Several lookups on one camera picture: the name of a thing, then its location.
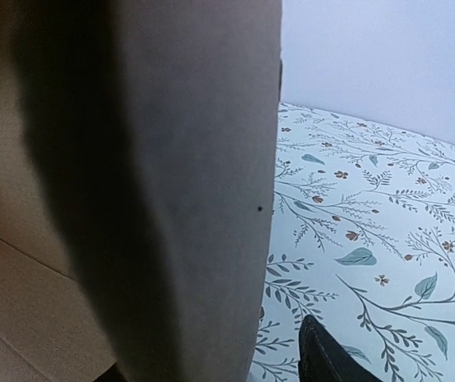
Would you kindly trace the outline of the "brown cardboard box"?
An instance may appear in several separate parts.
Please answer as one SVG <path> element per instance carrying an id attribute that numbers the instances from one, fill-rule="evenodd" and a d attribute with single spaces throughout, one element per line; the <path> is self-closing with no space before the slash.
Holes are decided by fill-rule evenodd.
<path id="1" fill-rule="evenodd" d="M 129 381 L 244 381 L 270 243 L 279 1 L 0 1 L 47 213 Z"/>

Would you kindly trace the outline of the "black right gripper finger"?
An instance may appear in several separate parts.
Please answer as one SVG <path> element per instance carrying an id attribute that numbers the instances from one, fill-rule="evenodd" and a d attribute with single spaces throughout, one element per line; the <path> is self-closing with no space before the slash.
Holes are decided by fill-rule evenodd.
<path id="1" fill-rule="evenodd" d="M 380 382 L 353 360 L 313 315 L 304 316 L 298 346 L 301 382 Z"/>

